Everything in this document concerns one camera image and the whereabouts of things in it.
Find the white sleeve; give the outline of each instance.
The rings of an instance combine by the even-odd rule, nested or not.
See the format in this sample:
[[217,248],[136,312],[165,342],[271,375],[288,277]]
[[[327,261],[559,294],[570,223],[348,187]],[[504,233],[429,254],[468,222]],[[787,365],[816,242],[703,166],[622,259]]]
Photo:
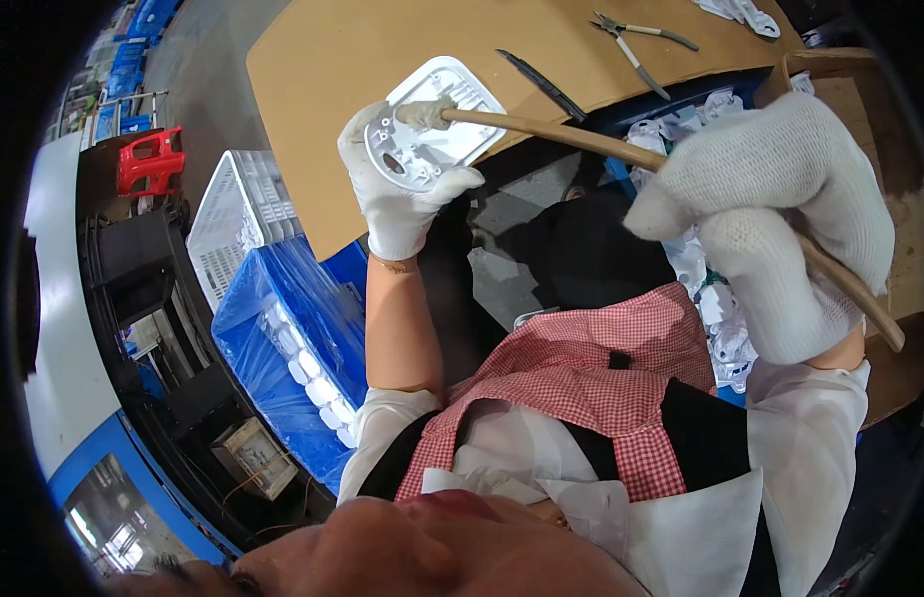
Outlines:
[[342,469],[336,503],[343,503],[359,493],[369,472],[409,423],[439,408],[442,408],[441,403],[429,390],[409,393],[369,388],[365,403],[356,412],[353,424],[356,453]]
[[784,597],[806,595],[826,566],[856,473],[870,363],[848,372],[757,361],[747,379],[751,468],[764,468],[764,511]]

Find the cardboard box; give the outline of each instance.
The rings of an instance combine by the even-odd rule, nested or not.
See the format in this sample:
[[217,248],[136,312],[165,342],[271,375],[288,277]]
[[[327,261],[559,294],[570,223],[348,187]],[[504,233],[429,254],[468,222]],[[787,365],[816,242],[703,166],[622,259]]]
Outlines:
[[790,78],[803,71],[810,71],[816,97],[843,120],[873,164],[897,232],[887,294],[877,300],[907,340],[903,351],[894,354],[868,326],[867,357],[873,367],[869,425],[915,400],[924,388],[924,166],[890,85],[867,50],[788,53],[757,89],[757,106],[790,91]]
[[[246,59],[253,93],[279,169],[312,245],[323,261],[365,232],[336,138],[349,118],[382,100],[433,56],[458,58],[509,113],[561,122],[568,117],[495,48],[540,71],[586,111],[649,93],[604,31],[588,24],[602,10],[624,23],[671,30],[700,47],[691,52],[654,35],[625,33],[660,85],[776,64],[803,47],[775,0],[758,0],[780,26],[776,40],[710,14],[686,0],[608,4],[600,0],[295,0]],[[490,154],[524,134],[508,133]]]

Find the red checkered apron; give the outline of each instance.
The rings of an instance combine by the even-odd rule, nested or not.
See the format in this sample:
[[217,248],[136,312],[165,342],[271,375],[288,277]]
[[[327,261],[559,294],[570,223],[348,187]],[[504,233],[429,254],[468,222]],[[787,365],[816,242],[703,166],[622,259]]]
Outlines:
[[[611,352],[630,356],[629,369],[608,369]],[[681,469],[660,420],[671,377],[717,394],[704,328],[679,283],[604,308],[532,317],[451,389],[450,406],[425,425],[396,499],[418,495],[427,468],[451,469],[462,416],[480,398],[611,437],[631,501],[682,494]]]

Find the hand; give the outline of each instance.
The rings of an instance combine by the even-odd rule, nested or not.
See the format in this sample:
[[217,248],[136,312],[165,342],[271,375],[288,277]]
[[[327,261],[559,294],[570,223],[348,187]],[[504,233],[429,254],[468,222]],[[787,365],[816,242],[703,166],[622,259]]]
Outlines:
[[439,208],[466,189],[483,185],[485,178],[474,168],[453,168],[423,193],[391,183],[369,160],[363,138],[365,126],[387,105],[381,101],[360,110],[342,129],[336,146],[369,224],[369,250],[385,261],[402,261],[421,250]]
[[885,293],[894,228],[873,167],[836,115],[807,94],[787,94],[684,140],[624,225],[662,241],[696,222],[711,266],[737,295],[754,348],[786,365],[826,352],[862,313],[808,271],[781,208],[802,212],[819,245],[874,294]]

